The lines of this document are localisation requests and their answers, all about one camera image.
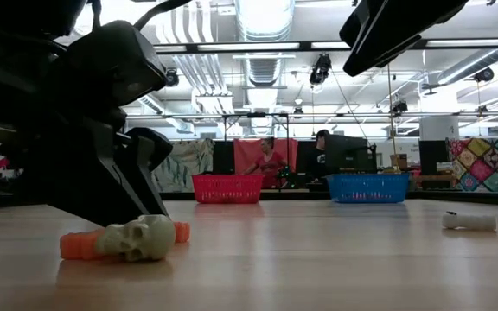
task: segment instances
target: red shirt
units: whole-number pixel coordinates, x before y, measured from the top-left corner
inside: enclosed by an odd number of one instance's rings
[[[278,152],[272,152],[272,156],[268,161],[265,160],[265,155],[262,155],[255,161],[255,165],[260,168],[260,171],[265,176],[263,179],[263,188],[270,188],[272,186],[279,187],[276,174],[285,163],[284,158]]]

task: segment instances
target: red curtain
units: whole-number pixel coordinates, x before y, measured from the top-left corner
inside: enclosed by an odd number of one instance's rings
[[[257,158],[263,155],[260,150],[261,140],[233,140],[233,160],[235,163],[235,174],[243,174]],[[275,139],[274,151],[278,152],[287,162],[287,139]],[[290,168],[295,172],[297,163],[297,141],[290,138]]]

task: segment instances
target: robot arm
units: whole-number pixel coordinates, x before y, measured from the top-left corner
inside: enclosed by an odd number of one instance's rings
[[[23,168],[10,191],[102,226],[168,215],[150,171],[172,146],[149,129],[118,134],[126,117],[120,107],[165,86],[165,69],[139,29],[188,1],[157,5],[138,28],[116,21],[66,48],[51,42],[70,32],[85,2],[43,2],[53,9],[66,3],[68,10],[49,10],[53,19],[38,16],[37,29],[32,21],[14,29],[0,22],[0,131],[6,134],[0,152]],[[13,16],[2,7],[1,16]]]
[[[371,67],[384,67],[418,42],[422,32],[450,20],[467,2],[361,0],[339,32],[342,41],[351,47],[343,70],[354,77]],[[418,4],[424,14],[404,13]]]

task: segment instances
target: wooden table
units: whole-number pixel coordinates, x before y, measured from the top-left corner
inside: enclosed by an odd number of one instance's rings
[[[191,223],[191,244],[138,264],[62,262],[59,236],[95,225],[47,206],[0,209],[0,310],[498,311],[498,232],[440,225],[446,210],[498,206],[166,205]]]

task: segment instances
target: monitor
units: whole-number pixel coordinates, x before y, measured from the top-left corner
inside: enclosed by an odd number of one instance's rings
[[[368,141],[360,137],[326,136],[326,167],[337,171],[369,171],[373,162],[368,154]]]

